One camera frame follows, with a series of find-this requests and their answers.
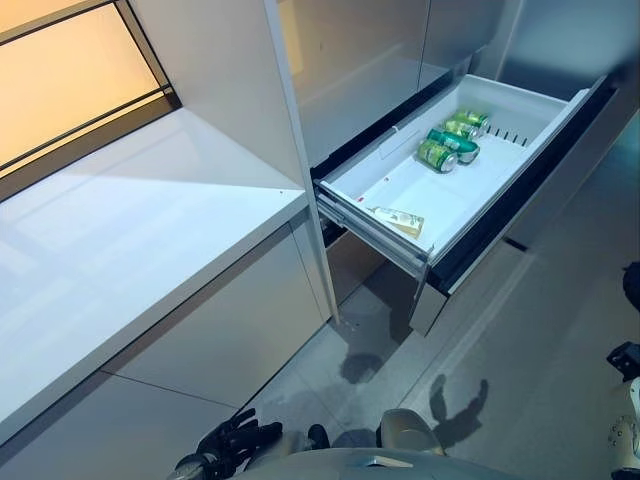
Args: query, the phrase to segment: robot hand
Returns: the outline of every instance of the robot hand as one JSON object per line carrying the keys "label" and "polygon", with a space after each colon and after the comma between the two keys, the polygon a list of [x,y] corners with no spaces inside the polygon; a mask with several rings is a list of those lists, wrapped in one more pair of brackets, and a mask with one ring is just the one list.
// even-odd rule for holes
{"label": "robot hand", "polygon": [[178,462],[168,480],[218,480],[232,477],[236,469],[258,448],[268,446],[282,436],[282,424],[259,426],[249,420],[255,409],[222,422],[198,444],[196,452]]}

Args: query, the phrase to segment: cabinet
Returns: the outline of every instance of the cabinet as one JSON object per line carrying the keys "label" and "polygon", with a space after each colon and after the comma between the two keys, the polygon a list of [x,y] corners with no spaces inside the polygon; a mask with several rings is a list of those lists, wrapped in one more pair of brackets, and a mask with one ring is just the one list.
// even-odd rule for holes
{"label": "cabinet", "polygon": [[322,324],[286,224],[105,370],[239,408]]}
{"label": "cabinet", "polygon": [[0,451],[0,479],[162,479],[235,410],[96,373]]}

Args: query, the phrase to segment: countertop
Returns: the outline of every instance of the countertop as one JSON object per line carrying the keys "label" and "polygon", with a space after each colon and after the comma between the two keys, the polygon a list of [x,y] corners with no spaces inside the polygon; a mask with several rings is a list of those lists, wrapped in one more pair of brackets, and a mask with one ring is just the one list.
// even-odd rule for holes
{"label": "countertop", "polygon": [[0,444],[306,206],[186,109],[0,203]]}

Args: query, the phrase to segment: open drawer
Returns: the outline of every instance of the open drawer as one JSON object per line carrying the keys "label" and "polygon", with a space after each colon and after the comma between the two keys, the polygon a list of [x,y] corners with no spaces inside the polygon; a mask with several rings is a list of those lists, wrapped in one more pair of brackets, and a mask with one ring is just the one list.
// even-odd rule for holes
{"label": "open drawer", "polygon": [[[466,75],[416,108],[386,135],[316,179],[319,210],[448,296],[499,240],[612,95],[607,78],[569,102]],[[438,173],[416,157],[429,130],[458,108],[490,115],[470,165]],[[417,239],[370,209],[424,217]]]}

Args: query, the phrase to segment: green can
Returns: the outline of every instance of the green can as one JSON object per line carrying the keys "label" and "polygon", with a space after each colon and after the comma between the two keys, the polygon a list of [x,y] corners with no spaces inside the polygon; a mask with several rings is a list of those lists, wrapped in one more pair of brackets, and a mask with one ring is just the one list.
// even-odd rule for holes
{"label": "green can", "polygon": [[480,147],[476,143],[440,128],[432,128],[427,138],[449,147],[458,155],[458,161],[461,163],[473,162],[480,152]]}
{"label": "green can", "polygon": [[478,130],[477,127],[469,125],[466,122],[461,122],[460,120],[455,120],[453,118],[446,120],[444,122],[443,128],[447,132],[455,133],[456,135],[467,140],[473,140],[474,138],[480,136],[480,130]]}
{"label": "green can", "polygon": [[481,134],[486,133],[489,129],[489,115],[484,113],[473,110],[458,110],[451,118],[473,125],[480,130]]}
{"label": "green can", "polygon": [[440,173],[453,170],[457,160],[456,155],[449,147],[428,139],[418,147],[418,158]]}

